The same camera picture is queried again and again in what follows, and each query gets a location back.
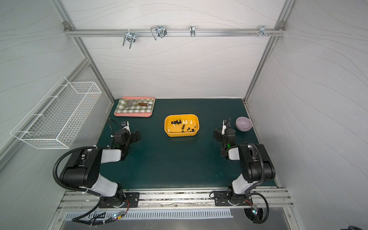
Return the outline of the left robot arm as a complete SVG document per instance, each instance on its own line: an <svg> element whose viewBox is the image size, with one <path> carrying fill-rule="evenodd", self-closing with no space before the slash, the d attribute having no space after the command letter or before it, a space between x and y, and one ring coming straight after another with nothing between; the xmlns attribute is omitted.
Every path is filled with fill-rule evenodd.
<svg viewBox="0 0 368 230"><path fill-rule="evenodd" d="M62 155L53 168L55 182L62 188L95 196L119 196L121 186L101 175L101 165L125 160L131 144L140 141L141 135L139 130L132 133L124 127L112 137L111 147L79 147Z"/></svg>

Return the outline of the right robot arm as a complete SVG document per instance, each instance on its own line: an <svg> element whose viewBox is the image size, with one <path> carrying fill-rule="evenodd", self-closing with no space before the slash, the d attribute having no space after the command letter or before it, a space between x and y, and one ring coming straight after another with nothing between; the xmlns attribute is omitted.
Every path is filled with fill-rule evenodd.
<svg viewBox="0 0 368 230"><path fill-rule="evenodd" d="M231 128L231 120L223 120L222 128L214 130L214 139L221 142L222 157L239 161L241 174L233 180L234 194L248 194L264 182L275 179L276 170L263 144L236 143L236 131Z"/></svg>

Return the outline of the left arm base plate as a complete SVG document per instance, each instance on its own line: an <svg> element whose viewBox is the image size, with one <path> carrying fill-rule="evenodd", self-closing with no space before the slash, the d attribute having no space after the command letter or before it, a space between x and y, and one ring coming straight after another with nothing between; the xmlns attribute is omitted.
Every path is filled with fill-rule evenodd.
<svg viewBox="0 0 368 230"><path fill-rule="evenodd" d="M125 192L117 194L113 197L102 197L102 202L99 205L101 209L119 209L119 208L136 208L140 199L139 192Z"/></svg>

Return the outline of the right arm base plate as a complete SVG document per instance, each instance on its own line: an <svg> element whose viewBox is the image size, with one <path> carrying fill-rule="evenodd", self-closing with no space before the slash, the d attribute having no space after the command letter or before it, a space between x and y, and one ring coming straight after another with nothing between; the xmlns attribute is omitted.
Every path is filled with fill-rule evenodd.
<svg viewBox="0 0 368 230"><path fill-rule="evenodd" d="M232 191L215 190L210 192L209 198L214 200L216 207L253 206L253 201L250 196L238 195Z"/></svg>

